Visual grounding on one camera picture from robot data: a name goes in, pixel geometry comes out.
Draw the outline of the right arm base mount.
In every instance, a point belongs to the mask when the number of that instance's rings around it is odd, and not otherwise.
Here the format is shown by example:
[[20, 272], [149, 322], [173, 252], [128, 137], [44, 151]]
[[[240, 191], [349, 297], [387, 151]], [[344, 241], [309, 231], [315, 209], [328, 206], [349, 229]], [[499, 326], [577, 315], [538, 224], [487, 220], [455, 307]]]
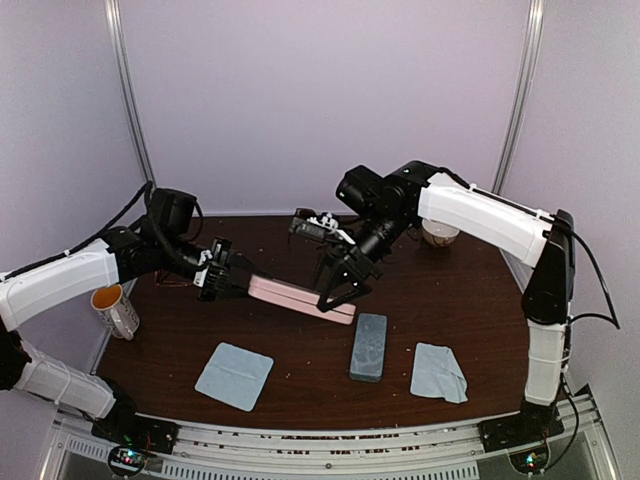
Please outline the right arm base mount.
[[542, 426], [520, 414], [484, 420], [478, 425], [484, 451], [506, 450], [513, 469], [528, 476], [541, 474], [551, 463], [548, 441], [564, 431], [561, 420], [553, 419]]

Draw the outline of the grey-blue glasses case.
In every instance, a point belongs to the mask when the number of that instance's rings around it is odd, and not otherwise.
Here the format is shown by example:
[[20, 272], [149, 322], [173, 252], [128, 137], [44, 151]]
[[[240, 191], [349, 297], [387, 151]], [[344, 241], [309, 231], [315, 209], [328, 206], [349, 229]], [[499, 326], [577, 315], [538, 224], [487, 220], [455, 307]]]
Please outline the grey-blue glasses case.
[[383, 376], [388, 319], [384, 315], [359, 315], [352, 348], [349, 378], [378, 383]]

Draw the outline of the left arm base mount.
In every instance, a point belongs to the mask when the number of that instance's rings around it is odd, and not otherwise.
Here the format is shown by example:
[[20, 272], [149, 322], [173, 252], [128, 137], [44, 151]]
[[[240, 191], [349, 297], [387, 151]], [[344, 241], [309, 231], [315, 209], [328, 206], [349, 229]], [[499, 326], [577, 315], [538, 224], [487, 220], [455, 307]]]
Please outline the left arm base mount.
[[131, 478], [143, 473], [160, 472], [163, 455], [170, 455], [177, 440], [179, 427], [174, 422], [136, 417], [128, 431], [117, 432], [105, 423], [95, 422], [94, 437], [113, 443], [106, 463], [117, 478]]

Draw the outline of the pink glasses case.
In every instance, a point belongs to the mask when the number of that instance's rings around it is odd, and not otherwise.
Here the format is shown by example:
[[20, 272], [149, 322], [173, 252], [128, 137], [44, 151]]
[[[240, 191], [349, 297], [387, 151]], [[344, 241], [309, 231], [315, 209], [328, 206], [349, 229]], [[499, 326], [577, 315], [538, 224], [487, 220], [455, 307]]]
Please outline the pink glasses case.
[[263, 302], [343, 325], [350, 325], [356, 314], [356, 306], [351, 304], [343, 304], [336, 309], [322, 312], [317, 307], [317, 293], [256, 275], [251, 277], [247, 293]]

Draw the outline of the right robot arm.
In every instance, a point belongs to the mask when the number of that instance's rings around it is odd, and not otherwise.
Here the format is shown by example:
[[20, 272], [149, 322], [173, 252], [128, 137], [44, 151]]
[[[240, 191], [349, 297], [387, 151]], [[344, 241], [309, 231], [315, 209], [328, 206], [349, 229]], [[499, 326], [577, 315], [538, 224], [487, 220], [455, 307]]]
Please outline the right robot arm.
[[336, 196], [362, 226], [353, 235], [341, 234], [317, 269], [329, 273], [327, 280], [314, 281], [322, 312], [368, 294], [368, 279], [380, 276], [377, 262], [408, 228], [425, 222], [471, 235], [532, 268], [521, 299], [529, 328], [528, 376], [512, 430], [519, 440], [535, 440], [551, 424], [569, 351], [575, 275], [571, 215], [524, 207], [419, 160], [386, 176], [356, 166], [344, 174]]

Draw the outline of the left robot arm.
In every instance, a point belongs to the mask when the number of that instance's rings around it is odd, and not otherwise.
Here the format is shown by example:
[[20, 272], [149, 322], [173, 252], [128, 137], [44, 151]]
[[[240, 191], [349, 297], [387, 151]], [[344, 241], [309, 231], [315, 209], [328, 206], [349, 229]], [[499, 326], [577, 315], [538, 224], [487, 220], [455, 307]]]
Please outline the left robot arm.
[[114, 382], [38, 351], [21, 338], [19, 327], [83, 294], [158, 270], [188, 280], [203, 302], [239, 289], [233, 273], [259, 271], [228, 240], [217, 238], [205, 247], [185, 238], [192, 215], [200, 210], [195, 196], [146, 182], [124, 211], [138, 201], [145, 212], [131, 226], [119, 225], [124, 214], [118, 212], [80, 244], [1, 276], [2, 390], [23, 390], [103, 420], [123, 444], [137, 442], [144, 433], [133, 400]]

